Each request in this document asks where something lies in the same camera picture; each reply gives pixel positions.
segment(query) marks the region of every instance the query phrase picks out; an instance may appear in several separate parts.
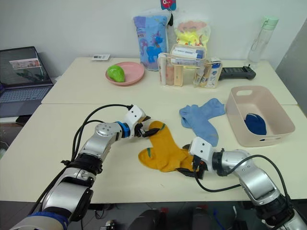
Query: laptop screen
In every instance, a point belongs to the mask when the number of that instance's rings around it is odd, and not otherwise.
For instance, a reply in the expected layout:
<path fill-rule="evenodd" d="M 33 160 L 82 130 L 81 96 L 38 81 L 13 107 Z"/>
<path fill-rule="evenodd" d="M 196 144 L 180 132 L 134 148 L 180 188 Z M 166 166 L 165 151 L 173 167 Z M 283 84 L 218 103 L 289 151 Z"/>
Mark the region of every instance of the laptop screen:
<path fill-rule="evenodd" d="M 0 50 L 0 82 L 5 88 L 52 83 L 34 46 Z"/>

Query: green bottle cap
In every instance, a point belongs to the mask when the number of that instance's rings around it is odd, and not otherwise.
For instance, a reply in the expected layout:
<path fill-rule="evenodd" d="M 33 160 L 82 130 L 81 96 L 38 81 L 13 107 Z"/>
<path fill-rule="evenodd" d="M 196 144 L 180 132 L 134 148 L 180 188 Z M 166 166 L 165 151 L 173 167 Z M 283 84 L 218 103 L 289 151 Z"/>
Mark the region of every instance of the green bottle cap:
<path fill-rule="evenodd" d="M 275 29 L 278 20 L 279 19 L 276 17 L 264 16 L 262 20 L 262 28 L 265 30 L 273 30 Z"/>

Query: yellow sock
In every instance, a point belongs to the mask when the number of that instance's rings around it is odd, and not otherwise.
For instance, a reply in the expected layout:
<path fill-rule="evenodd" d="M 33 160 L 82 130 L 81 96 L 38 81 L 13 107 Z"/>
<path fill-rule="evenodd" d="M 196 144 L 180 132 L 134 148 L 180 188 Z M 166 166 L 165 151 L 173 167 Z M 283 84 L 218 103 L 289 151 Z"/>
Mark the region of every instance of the yellow sock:
<path fill-rule="evenodd" d="M 151 128 L 159 128 L 160 131 L 149 137 L 153 147 L 139 153 L 140 162 L 162 172 L 174 171 L 177 168 L 192 170 L 193 157 L 186 149 L 180 149 L 176 145 L 168 127 L 160 121 L 154 121 L 149 125 L 149 129 Z"/>

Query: laptop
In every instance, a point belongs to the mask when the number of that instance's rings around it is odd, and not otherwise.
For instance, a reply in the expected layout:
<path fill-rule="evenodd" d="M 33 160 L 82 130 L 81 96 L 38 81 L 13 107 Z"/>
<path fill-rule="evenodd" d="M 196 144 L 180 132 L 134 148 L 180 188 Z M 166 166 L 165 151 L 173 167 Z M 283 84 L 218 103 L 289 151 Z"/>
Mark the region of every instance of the laptop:
<path fill-rule="evenodd" d="M 0 117 L 33 114 L 52 86 L 34 46 L 0 50 Z"/>

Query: light blue sock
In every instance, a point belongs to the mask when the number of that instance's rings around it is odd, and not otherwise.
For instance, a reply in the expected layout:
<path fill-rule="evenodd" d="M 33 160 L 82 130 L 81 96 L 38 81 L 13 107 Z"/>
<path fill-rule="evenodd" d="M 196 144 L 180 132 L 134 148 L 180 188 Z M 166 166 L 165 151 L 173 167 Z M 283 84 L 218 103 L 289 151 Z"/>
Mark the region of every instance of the light blue sock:
<path fill-rule="evenodd" d="M 189 106 L 180 109 L 181 124 L 185 128 L 192 128 L 194 133 L 208 141 L 212 146 L 217 146 L 219 136 L 209 119 L 225 114 L 224 104 L 212 98 L 203 106 Z"/>

